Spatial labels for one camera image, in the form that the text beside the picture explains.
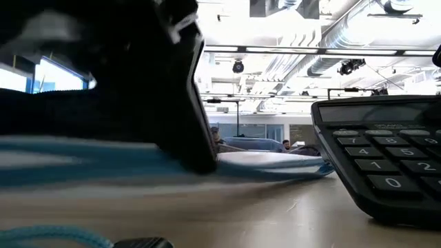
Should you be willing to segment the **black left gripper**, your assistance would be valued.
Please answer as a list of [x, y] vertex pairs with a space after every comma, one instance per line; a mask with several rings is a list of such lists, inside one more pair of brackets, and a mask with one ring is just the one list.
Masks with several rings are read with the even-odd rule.
[[0, 74], [43, 57], [100, 84], [149, 83], [154, 0], [0, 0]]

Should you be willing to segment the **clear blue-trimmed zip pouch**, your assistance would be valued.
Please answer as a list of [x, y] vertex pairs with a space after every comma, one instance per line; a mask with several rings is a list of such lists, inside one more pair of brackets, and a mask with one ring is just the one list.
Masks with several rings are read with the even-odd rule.
[[[186, 145], [168, 152], [153, 143], [98, 141], [54, 136], [7, 135], [0, 138], [0, 190], [36, 189], [87, 180], [204, 174], [242, 180], [281, 182], [314, 180], [333, 172], [321, 156]], [[40, 242], [70, 241], [79, 248], [178, 248], [163, 236], [112, 241], [81, 227], [30, 225], [0, 229], [0, 248], [49, 248]]]

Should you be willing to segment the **black desk calculator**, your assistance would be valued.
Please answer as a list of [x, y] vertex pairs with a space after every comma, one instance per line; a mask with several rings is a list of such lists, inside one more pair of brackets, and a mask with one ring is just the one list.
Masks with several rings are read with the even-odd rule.
[[364, 213], [441, 230], [441, 96], [319, 101], [311, 117], [322, 157]]

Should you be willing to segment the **overhead light bar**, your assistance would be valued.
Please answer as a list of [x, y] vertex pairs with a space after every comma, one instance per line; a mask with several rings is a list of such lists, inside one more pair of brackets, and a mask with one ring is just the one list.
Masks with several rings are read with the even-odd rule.
[[364, 49], [364, 48], [317, 48], [317, 47], [280, 47], [280, 46], [245, 46], [245, 45], [206, 45], [206, 52], [236, 54], [299, 54], [314, 56], [396, 56], [396, 57], [432, 57], [435, 50], [410, 49]]

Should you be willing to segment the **black ceiling spotlight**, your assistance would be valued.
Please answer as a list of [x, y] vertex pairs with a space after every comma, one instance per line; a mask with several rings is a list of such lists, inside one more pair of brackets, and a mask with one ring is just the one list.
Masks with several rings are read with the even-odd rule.
[[366, 65], [364, 59], [349, 59], [345, 60], [341, 63], [340, 68], [338, 68], [337, 72], [340, 75], [349, 75], [353, 71], [358, 70], [360, 67]]

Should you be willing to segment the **silver ventilation duct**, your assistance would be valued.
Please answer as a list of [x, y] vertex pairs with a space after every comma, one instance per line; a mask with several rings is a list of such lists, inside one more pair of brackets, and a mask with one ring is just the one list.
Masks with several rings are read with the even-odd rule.
[[[361, 0], [355, 7], [339, 20], [336, 25], [326, 33], [319, 46], [322, 48], [364, 48], [372, 43], [376, 36], [374, 30], [378, 22], [369, 14], [384, 14], [384, 5], [388, 0]], [[288, 81], [294, 76], [307, 74], [320, 76], [341, 61], [340, 58], [324, 57], [318, 55], [300, 55], [290, 59], [288, 72], [282, 73], [281, 81]]]

